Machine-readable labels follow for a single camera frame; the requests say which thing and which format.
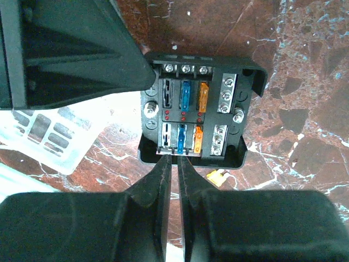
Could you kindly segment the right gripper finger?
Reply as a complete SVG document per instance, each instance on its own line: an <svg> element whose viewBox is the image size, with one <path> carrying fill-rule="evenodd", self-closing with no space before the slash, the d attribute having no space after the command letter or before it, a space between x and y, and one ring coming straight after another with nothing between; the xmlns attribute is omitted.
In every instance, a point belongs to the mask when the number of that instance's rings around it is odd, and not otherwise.
<svg viewBox="0 0 349 262"><path fill-rule="evenodd" d="M185 261L348 261L348 232L315 190L219 190L178 159Z"/></svg>
<svg viewBox="0 0 349 262"><path fill-rule="evenodd" d="M172 158L119 193L17 193L1 203L1 261L164 261Z"/></svg>

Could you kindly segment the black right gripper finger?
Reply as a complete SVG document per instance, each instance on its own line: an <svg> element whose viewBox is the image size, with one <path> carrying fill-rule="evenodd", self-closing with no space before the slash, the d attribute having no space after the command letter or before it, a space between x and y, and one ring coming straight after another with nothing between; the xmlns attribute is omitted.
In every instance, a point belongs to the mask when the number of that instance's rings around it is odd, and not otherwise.
<svg viewBox="0 0 349 262"><path fill-rule="evenodd" d="M1 109L54 109L154 80L115 1L1 1Z"/></svg>

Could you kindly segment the small yellow fuse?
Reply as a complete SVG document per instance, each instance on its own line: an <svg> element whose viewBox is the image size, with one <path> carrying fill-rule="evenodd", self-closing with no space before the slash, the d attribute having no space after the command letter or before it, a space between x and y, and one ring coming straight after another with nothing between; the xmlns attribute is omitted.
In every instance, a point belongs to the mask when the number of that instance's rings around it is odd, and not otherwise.
<svg viewBox="0 0 349 262"><path fill-rule="evenodd" d="M230 174L226 170L218 169L207 174L206 178L216 187L221 187L229 176Z"/></svg>

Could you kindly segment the black fuse box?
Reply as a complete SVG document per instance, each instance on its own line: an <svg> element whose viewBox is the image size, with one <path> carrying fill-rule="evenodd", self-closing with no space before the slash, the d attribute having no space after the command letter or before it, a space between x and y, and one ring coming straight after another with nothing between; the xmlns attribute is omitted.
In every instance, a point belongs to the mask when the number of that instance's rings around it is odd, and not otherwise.
<svg viewBox="0 0 349 262"><path fill-rule="evenodd" d="M139 160L185 156L197 167L241 168L250 102L263 95L267 71L251 58L150 52L146 60L155 80L141 92Z"/></svg>

